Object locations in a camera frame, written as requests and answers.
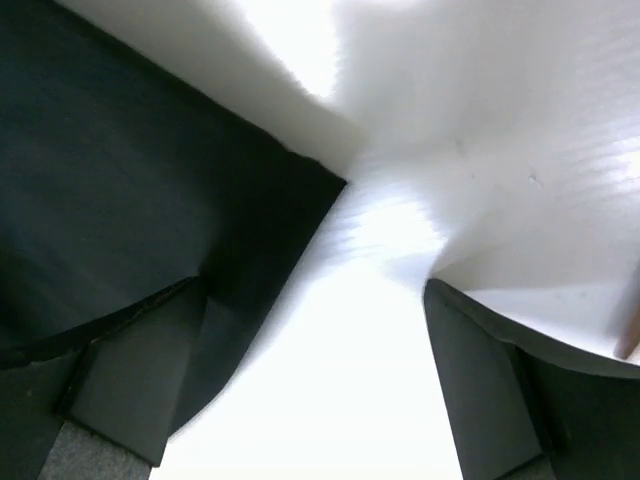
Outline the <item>black cloth placemat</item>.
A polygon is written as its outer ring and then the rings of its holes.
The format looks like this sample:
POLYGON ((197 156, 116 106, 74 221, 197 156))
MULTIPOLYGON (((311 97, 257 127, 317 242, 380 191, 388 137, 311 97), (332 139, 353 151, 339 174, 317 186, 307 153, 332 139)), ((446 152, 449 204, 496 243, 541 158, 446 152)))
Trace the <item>black cloth placemat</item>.
POLYGON ((344 186, 53 2, 2 3, 3 346, 198 275, 196 362, 234 365, 344 186))

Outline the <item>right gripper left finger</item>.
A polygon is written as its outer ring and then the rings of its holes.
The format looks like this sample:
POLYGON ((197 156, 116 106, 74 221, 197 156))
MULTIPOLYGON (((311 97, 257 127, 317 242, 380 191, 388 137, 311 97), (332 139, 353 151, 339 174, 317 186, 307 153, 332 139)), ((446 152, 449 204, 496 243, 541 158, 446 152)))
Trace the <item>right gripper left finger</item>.
POLYGON ((184 279, 51 335, 1 309, 1 475, 146 479, 239 370, 285 281, 184 279))

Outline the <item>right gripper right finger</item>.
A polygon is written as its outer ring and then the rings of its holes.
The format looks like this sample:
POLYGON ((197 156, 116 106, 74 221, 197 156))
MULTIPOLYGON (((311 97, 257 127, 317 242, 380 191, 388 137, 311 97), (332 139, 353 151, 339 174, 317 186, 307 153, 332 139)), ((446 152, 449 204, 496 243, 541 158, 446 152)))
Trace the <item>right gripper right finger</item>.
POLYGON ((463 478, 636 479, 639 368, 430 279, 423 305, 463 478))

